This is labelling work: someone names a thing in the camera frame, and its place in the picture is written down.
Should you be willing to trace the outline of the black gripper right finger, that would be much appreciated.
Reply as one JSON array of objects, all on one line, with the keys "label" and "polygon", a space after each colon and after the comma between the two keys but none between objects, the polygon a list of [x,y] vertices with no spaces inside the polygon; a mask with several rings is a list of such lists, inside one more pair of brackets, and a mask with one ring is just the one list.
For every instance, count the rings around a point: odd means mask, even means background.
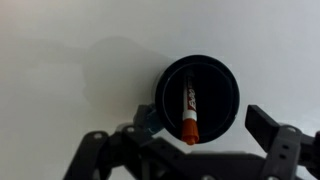
[{"label": "black gripper right finger", "polygon": [[248,105],[245,127],[267,153],[262,180],[300,180],[297,167],[303,166],[320,180],[320,137],[280,124],[257,105]]}]

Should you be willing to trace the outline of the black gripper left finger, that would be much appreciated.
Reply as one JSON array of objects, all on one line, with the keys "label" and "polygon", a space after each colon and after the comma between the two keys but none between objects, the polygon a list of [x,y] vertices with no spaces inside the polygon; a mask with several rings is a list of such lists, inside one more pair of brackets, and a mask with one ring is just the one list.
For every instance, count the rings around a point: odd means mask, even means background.
[{"label": "black gripper left finger", "polygon": [[184,180],[179,166],[183,153],[153,135],[162,129],[154,104],[139,105],[129,124],[121,124],[112,135],[87,133],[63,180],[108,180],[112,169],[124,166],[137,180]]}]

